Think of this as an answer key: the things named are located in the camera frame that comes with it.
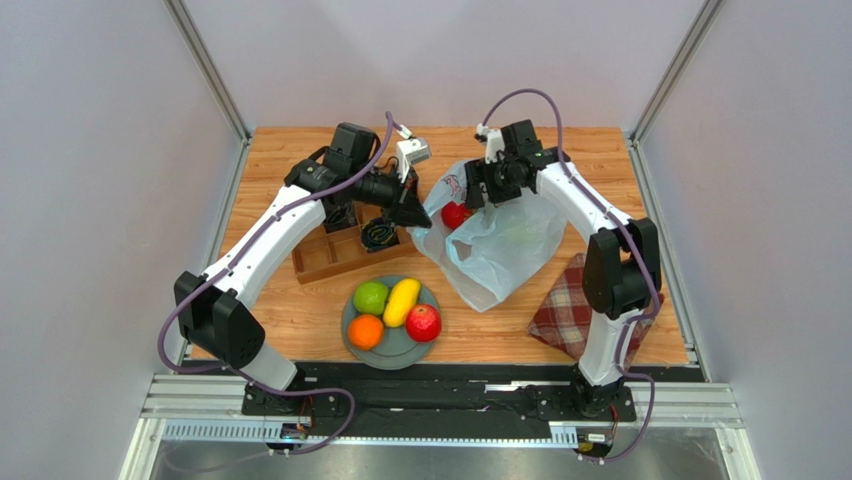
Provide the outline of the red plaid cloth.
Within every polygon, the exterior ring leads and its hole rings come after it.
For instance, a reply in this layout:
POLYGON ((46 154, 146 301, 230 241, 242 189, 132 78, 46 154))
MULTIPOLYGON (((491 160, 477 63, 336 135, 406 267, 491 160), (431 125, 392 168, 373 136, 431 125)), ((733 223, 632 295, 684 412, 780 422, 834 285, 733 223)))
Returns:
POLYGON ((529 336, 575 360, 586 349, 593 313, 582 288, 585 262, 584 253, 569 261, 527 325, 529 336))

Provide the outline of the fake orange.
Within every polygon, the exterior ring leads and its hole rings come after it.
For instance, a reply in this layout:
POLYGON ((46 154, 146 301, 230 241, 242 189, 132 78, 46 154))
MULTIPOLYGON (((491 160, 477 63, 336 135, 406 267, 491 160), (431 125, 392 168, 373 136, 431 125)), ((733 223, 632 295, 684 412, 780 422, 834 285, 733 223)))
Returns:
POLYGON ((353 347, 369 351, 382 342, 384 332, 385 325, 381 319, 371 314, 363 314, 349 323, 346 337, 353 347))

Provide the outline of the fake red pomegranate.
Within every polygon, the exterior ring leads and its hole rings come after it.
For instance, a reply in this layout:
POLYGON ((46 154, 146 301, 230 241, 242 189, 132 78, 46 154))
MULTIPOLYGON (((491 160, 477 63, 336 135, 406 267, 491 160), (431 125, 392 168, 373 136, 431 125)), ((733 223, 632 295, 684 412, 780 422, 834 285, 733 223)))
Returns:
POLYGON ((441 334, 442 327, 440 312, 429 304, 415 305, 408 313, 405 321, 407 335, 420 343, 434 341, 441 334))

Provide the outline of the fake red apple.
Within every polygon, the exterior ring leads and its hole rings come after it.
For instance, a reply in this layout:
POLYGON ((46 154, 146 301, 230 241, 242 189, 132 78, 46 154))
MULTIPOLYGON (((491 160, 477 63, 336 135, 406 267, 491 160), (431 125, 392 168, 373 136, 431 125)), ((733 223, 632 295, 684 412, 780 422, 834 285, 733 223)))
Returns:
POLYGON ((463 225, 475 213, 463 203, 448 202, 441 208, 440 217, 445 227, 455 230, 463 225))

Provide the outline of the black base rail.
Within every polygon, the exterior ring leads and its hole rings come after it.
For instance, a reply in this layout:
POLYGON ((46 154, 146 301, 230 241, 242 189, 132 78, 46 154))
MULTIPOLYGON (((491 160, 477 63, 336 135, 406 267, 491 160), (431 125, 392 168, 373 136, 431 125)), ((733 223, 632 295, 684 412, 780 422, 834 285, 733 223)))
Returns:
POLYGON ((416 364, 379 370, 363 363, 298 363, 290 396, 247 386, 248 416, 312 421, 309 432, 344 426, 348 437, 439 440, 538 440, 552 422, 589 421, 610 430, 636 420, 632 393, 621 387, 607 405, 581 407, 572 364, 416 364))

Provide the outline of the light blue plastic bag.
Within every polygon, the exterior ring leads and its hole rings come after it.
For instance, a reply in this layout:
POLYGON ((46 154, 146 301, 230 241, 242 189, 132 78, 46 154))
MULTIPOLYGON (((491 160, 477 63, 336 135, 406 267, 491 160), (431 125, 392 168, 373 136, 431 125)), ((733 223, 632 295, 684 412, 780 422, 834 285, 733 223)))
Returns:
POLYGON ((567 220, 547 200, 526 190, 500 206, 487 205, 451 229, 441 219, 441 210, 465 199, 464 164, 453 164, 423 202, 432 226, 408 232, 416 249, 439 266, 460 298, 473 310, 485 312, 551 260, 567 220))

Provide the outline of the grey round plate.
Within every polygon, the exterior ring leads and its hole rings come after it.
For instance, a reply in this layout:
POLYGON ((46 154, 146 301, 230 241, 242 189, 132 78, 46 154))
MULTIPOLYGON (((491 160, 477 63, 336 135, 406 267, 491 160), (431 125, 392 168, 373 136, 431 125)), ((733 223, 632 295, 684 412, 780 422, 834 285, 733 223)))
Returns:
POLYGON ((363 363, 400 370, 422 360, 442 333, 432 291, 411 277, 381 276, 361 283, 342 314, 344 345, 363 363))

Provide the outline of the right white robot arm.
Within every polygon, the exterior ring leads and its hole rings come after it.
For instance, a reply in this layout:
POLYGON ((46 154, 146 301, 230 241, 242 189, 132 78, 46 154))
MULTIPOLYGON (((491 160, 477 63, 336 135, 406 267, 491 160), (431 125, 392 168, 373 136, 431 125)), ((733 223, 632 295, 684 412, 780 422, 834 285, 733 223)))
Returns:
POLYGON ((560 145, 543 146, 529 120, 502 128, 480 123, 474 137, 484 155, 465 165, 468 208, 505 203, 530 192, 557 208, 585 242, 582 287, 593 314, 579 371, 591 387, 619 382, 635 323, 660 309, 657 226, 606 200, 560 145))

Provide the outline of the fake yellow mango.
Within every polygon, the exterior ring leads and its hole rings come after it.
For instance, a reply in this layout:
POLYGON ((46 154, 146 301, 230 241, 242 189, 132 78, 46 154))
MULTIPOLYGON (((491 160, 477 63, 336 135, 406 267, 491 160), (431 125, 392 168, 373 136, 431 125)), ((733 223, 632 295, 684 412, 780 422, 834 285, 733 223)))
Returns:
POLYGON ((421 283, 414 278, 404 278, 390 291, 388 302, 382 315, 388 328, 401 327, 408 313, 418 303, 421 283))

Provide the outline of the black patterned rolled sock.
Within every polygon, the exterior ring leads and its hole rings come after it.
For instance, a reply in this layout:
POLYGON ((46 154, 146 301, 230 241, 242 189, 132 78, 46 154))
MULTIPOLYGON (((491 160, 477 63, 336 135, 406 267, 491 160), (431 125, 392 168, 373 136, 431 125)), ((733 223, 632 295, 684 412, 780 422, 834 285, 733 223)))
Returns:
POLYGON ((396 225, 383 217, 367 222, 361 229, 360 241, 367 253, 376 253, 399 244, 396 225))

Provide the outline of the wooden compartment tray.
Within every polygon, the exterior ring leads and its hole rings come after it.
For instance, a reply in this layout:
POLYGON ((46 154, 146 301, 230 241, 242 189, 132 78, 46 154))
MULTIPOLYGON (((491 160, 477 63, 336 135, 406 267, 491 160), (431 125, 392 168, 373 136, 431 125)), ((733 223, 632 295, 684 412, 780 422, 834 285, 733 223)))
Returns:
POLYGON ((311 231, 291 253, 297 281, 302 284, 362 269, 413 254, 415 247, 404 228, 395 232, 397 243, 370 251, 362 243, 362 230, 372 220, 382 220, 375 206, 354 204, 354 225, 328 233, 324 225, 311 231))

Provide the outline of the fake green apple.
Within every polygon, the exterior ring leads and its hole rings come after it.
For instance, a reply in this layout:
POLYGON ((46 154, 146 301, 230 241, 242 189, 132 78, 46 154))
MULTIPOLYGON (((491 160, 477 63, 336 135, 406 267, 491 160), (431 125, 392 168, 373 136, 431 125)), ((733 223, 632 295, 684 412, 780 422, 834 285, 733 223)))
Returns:
POLYGON ((389 288, 384 283, 370 280, 356 288, 352 302, 359 313, 380 317, 385 310, 388 296, 389 288))

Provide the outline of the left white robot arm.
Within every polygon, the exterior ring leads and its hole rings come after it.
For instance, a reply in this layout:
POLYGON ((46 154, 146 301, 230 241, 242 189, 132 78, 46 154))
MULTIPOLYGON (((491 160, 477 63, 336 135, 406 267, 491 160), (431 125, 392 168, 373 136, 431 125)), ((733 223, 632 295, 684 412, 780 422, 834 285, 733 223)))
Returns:
POLYGON ((340 205, 373 205, 395 226, 430 227, 413 168, 430 156, 427 141, 393 119, 384 138, 366 127, 339 124, 329 145, 290 170, 271 205, 234 247, 202 274, 179 276, 168 323, 176 323, 185 340, 222 367, 268 391, 286 392, 298 369, 267 342, 251 313, 266 283, 340 205))

